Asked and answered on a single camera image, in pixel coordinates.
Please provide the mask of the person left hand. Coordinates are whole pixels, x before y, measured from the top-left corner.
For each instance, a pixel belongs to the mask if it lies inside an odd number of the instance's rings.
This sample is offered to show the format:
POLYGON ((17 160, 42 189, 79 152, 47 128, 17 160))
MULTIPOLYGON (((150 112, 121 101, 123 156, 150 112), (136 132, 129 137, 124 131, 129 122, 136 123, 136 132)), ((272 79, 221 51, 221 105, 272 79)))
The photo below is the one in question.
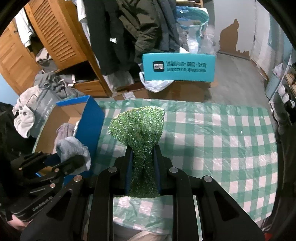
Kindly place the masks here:
POLYGON ((11 217, 12 217, 12 220, 8 221, 8 224, 20 232, 22 232, 31 222, 31 221, 24 222, 18 219, 15 215, 12 215, 11 217))

